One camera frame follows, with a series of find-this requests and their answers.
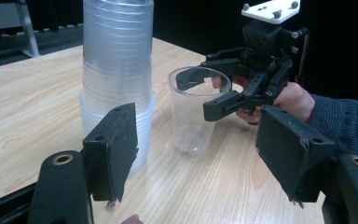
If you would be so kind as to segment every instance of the human hand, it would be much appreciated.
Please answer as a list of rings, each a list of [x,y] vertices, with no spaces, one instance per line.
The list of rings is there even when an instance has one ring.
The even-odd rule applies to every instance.
[[[244,77],[233,76],[232,82],[246,88],[249,80]],[[213,80],[213,86],[215,88],[218,88],[220,85],[220,79]],[[315,107],[315,101],[310,94],[298,84],[289,82],[275,100],[274,105],[291,112],[304,122],[310,122],[310,113]],[[236,114],[249,123],[258,123],[260,121],[261,111],[260,107],[257,107],[255,112],[250,115],[248,111],[240,109],[236,111]]]
[[[139,220],[138,215],[132,215],[123,221],[121,224],[144,224],[141,220]]]

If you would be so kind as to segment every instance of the cup rim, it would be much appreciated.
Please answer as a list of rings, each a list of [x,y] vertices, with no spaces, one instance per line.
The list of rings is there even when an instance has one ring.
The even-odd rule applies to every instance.
[[[202,98],[202,97],[218,97],[218,96],[224,95],[224,94],[226,94],[226,93],[228,93],[230,91],[231,88],[227,88],[226,91],[218,92],[218,93],[215,93],[215,94],[207,94],[207,95],[205,95],[205,94],[194,94],[194,93],[189,93],[189,92],[186,92],[186,91],[181,91],[181,90],[177,89],[176,87],[174,87],[173,84],[171,83],[171,77],[174,74],[176,74],[176,72],[178,72],[179,70],[185,71],[185,70],[191,69],[191,68],[207,69],[207,70],[213,71],[215,73],[218,73],[222,77],[224,77],[227,80],[227,84],[229,84],[231,86],[231,80],[225,74],[223,74],[223,73],[221,73],[221,72],[219,72],[217,70],[214,70],[214,69],[208,68],[208,67],[201,67],[201,66],[185,66],[185,67],[177,68],[177,69],[171,71],[168,74],[167,83],[168,83],[168,86],[170,87],[171,90],[176,91],[177,93],[179,93],[181,95],[184,95],[184,96],[199,97],[199,98]]]

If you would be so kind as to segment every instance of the plastic cup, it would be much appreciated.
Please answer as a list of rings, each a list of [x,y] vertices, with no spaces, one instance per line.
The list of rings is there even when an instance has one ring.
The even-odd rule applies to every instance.
[[[184,67],[172,71],[167,83],[172,98],[172,146],[185,153],[198,154],[209,146],[215,125],[205,121],[203,104],[229,92],[231,82],[213,69]]]

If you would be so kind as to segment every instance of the sleeve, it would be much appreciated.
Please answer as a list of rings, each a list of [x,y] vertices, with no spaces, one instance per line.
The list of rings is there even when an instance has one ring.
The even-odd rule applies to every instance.
[[[312,95],[310,126],[337,144],[336,153],[358,155],[358,101]]]

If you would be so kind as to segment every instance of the white mounting plate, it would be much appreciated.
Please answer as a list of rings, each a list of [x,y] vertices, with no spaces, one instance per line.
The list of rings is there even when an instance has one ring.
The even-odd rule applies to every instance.
[[[292,8],[292,3],[298,2],[296,8]],[[281,10],[281,16],[274,18],[274,12]],[[292,16],[296,15],[300,10],[300,0],[272,0],[262,3],[247,10],[242,10],[242,16],[250,17],[260,21],[266,21],[272,24],[280,24]]]

